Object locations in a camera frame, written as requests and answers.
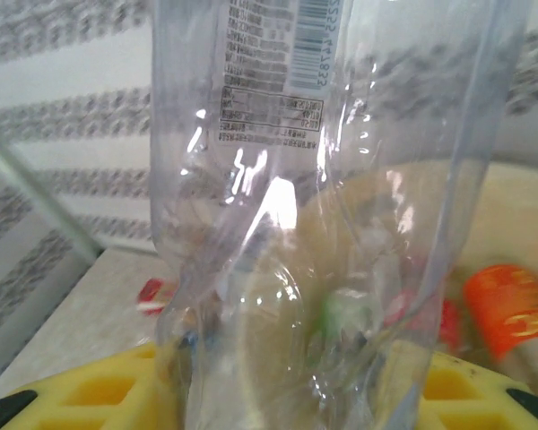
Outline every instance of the red object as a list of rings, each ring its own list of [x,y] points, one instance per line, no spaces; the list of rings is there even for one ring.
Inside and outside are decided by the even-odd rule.
[[[137,295],[137,308],[146,315],[159,314],[176,292],[177,285],[151,278]]]
[[[538,279],[514,264],[490,266],[464,285],[464,298],[497,361],[538,338]]]
[[[456,306],[445,299],[442,304],[442,318],[440,319],[440,342],[448,347],[448,352],[456,354],[460,348],[460,313]]]
[[[388,307],[385,325],[394,324],[403,318],[415,297],[416,293],[412,291],[403,291],[396,296]],[[424,321],[419,316],[411,321],[410,326],[414,329],[422,330],[423,324]],[[445,300],[442,305],[438,341],[447,345],[450,354],[455,354],[460,347],[460,313],[449,300]]]

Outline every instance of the orange bottle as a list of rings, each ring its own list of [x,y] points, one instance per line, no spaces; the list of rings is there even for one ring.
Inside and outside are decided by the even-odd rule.
[[[538,394],[538,280],[496,264],[464,284],[464,299],[499,369]]]

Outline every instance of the plastic bottle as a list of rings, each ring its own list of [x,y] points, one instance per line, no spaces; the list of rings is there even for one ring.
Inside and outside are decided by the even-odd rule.
[[[499,370],[538,394],[538,279],[495,263],[466,281],[464,299]]]
[[[154,3],[152,235],[179,275],[156,367],[186,430],[414,427],[527,10]],[[405,288],[415,323],[383,326]]]

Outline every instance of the white table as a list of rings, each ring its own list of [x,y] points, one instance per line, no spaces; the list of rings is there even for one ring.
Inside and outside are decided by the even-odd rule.
[[[153,339],[156,317],[135,309],[149,278],[167,278],[157,256],[107,250],[0,376],[0,398],[52,374]]]

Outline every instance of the barcode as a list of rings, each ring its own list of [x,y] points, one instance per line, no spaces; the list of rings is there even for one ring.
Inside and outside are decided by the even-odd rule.
[[[299,0],[297,29],[291,56],[291,87],[321,90],[321,49],[328,36],[326,17],[329,0]]]

